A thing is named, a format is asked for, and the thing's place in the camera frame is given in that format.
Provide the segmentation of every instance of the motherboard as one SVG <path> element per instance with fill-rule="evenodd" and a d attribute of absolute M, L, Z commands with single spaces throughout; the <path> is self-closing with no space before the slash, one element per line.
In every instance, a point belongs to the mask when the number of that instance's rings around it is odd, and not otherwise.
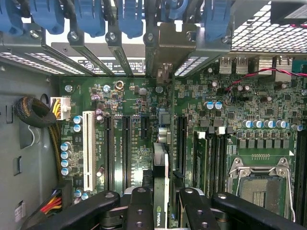
<path fill-rule="evenodd" d="M 293 62 L 293 71 L 300 64 Z M 104 190 L 123 195 L 142 186 L 156 161 L 156 143 L 162 143 L 169 155 L 165 219 L 170 227 L 178 224 L 170 202 L 176 178 L 207 197 L 227 191 L 295 219 L 297 141 L 307 117 L 302 93 L 307 82 L 297 76 L 276 81 L 268 71 L 225 90 L 241 77 L 221 73 L 213 63 L 164 85 L 145 77 L 62 78 L 60 94 L 71 103 L 70 118 L 61 121 L 62 167 L 63 177 L 73 180 L 74 202 Z M 160 205 L 154 209 L 161 212 Z"/>

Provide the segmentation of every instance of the white pci slot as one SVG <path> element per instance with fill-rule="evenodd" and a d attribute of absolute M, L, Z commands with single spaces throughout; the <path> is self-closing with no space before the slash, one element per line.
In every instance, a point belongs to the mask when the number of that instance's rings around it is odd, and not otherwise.
<path fill-rule="evenodd" d="M 85 191 L 93 191 L 95 188 L 95 171 L 95 115 L 94 111 L 83 111 L 83 175 Z"/>

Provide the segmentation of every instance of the capacitor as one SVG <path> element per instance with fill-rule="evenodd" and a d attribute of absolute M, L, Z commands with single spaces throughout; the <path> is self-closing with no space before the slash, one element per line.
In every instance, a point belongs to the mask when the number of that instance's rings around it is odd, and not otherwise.
<path fill-rule="evenodd" d="M 234 92 L 241 92 L 241 91 L 243 91 L 243 86 L 242 85 L 236 85 L 236 86 L 232 87 L 232 90 Z"/>
<path fill-rule="evenodd" d="M 249 85 L 245 85 L 243 88 L 244 91 L 249 91 L 250 90 L 250 86 Z"/>
<path fill-rule="evenodd" d="M 254 121 L 253 121 L 253 126 L 254 126 L 255 128 L 262 128 L 262 121 L 254 120 Z"/>
<path fill-rule="evenodd" d="M 303 131 L 303 126 L 301 125 L 292 125 L 291 128 L 297 132 Z"/>
<path fill-rule="evenodd" d="M 67 158 L 66 160 L 62 160 L 62 161 L 61 161 L 61 166 L 62 166 L 63 168 L 68 167 L 70 164 L 71 164 L 71 159 L 70 159 L 70 158 Z"/>
<path fill-rule="evenodd" d="M 71 172 L 71 167 L 70 166 L 68 166 L 66 168 L 62 168 L 62 170 L 61 170 L 61 174 L 63 176 L 67 176 L 70 172 Z"/>
<path fill-rule="evenodd" d="M 275 127 L 275 122 L 274 121 L 270 121 L 270 120 L 266 120 L 266 121 L 264 121 L 263 125 L 266 128 L 274 128 Z"/>
<path fill-rule="evenodd" d="M 102 165 L 99 167 L 98 171 L 96 172 L 96 176 L 101 177 L 105 173 L 104 167 Z"/>
<path fill-rule="evenodd" d="M 221 102 L 214 102 L 213 104 L 214 104 L 214 108 L 218 110 L 222 109 L 223 107 L 223 104 Z"/>
<path fill-rule="evenodd" d="M 74 132 L 79 133 L 79 132 L 81 132 L 81 130 L 82 130 L 82 125 L 74 125 L 73 126 Z"/>
<path fill-rule="evenodd" d="M 165 137 L 167 135 L 167 128 L 159 127 L 159 136 Z"/>
<path fill-rule="evenodd" d="M 249 120 L 244 120 L 244 121 L 242 122 L 242 125 L 243 125 L 244 128 L 251 128 L 252 122 L 249 121 Z"/>
<path fill-rule="evenodd" d="M 99 96 L 99 95 L 93 94 L 93 95 L 91 96 L 91 101 L 92 101 L 92 102 L 98 102 L 99 100 L 100 100 L 100 96 Z"/>
<path fill-rule="evenodd" d="M 104 112 L 101 109 L 95 109 L 95 114 L 96 115 L 103 115 Z"/>
<path fill-rule="evenodd" d="M 101 116 L 101 115 L 98 115 L 98 116 L 96 117 L 96 121 L 99 122 L 99 123 L 103 123 L 104 117 Z"/>
<path fill-rule="evenodd" d="M 276 121 L 276 126 L 278 128 L 286 128 L 287 127 L 287 122 L 286 121 L 282 121 L 282 120 L 278 120 L 278 121 Z"/>
<path fill-rule="evenodd" d="M 270 96 L 260 98 L 261 103 L 267 103 L 267 102 L 270 102 L 271 100 L 272 100 L 272 98 Z"/>
<path fill-rule="evenodd" d="M 70 149 L 71 149 L 71 143 L 68 142 L 68 141 L 64 142 L 63 144 L 61 144 L 60 149 L 61 149 L 62 151 L 70 150 Z"/>
<path fill-rule="evenodd" d="M 214 108 L 213 102 L 205 102 L 203 106 L 205 107 L 205 109 L 209 109 L 209 110 Z"/>
<path fill-rule="evenodd" d="M 217 82 L 212 81 L 211 83 L 208 84 L 208 88 L 216 88 L 217 87 Z"/>
<path fill-rule="evenodd" d="M 82 193 L 83 193 L 82 188 L 76 188 L 74 195 L 76 198 L 80 198 L 82 196 Z"/>
<path fill-rule="evenodd" d="M 81 199 L 82 200 L 86 200 L 90 197 L 91 193 L 90 192 L 83 192 L 82 193 L 82 196 L 81 196 Z"/>
<path fill-rule="evenodd" d="M 159 143 L 166 143 L 166 137 L 158 136 Z"/>
<path fill-rule="evenodd" d="M 82 201 L 81 198 L 75 198 L 73 200 L 73 204 L 76 205 L 76 204 L 80 203 L 81 201 Z"/>
<path fill-rule="evenodd" d="M 66 160 L 68 157 L 71 156 L 71 151 L 67 150 L 65 152 L 61 152 L 61 158 Z"/>
<path fill-rule="evenodd" d="M 274 86 L 274 90 L 276 90 L 276 91 L 279 91 L 279 90 L 284 90 L 284 89 L 286 89 L 287 88 L 287 85 L 286 84 L 278 84 L 278 85 L 275 85 Z"/>
<path fill-rule="evenodd" d="M 75 116 L 74 118 L 73 118 L 73 122 L 75 123 L 75 124 L 81 124 L 82 123 L 82 116 Z"/>

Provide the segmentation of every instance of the perforated metal panel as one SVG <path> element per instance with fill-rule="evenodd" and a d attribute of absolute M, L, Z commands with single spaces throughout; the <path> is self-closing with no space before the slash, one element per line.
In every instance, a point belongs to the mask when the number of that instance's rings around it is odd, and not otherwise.
<path fill-rule="evenodd" d="M 271 24 L 271 2 L 234 32 L 232 51 L 307 53 L 307 29 Z"/>

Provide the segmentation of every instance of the black pcie slot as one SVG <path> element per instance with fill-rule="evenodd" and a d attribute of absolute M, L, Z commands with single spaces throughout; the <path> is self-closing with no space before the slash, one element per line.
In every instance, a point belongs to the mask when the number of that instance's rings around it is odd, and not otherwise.
<path fill-rule="evenodd" d="M 149 138 L 149 116 L 141 116 L 141 139 Z"/>
<path fill-rule="evenodd" d="M 177 168 L 185 175 L 186 173 L 186 147 L 187 147 L 187 118 L 177 118 Z"/>
<path fill-rule="evenodd" d="M 131 119 L 130 116 L 122 118 L 122 152 L 123 152 L 123 191 L 131 187 Z"/>
<path fill-rule="evenodd" d="M 307 131 L 297 133 L 294 210 L 296 223 L 307 227 Z"/>
<path fill-rule="evenodd" d="M 104 118 L 105 190 L 114 190 L 114 137 L 111 116 Z"/>

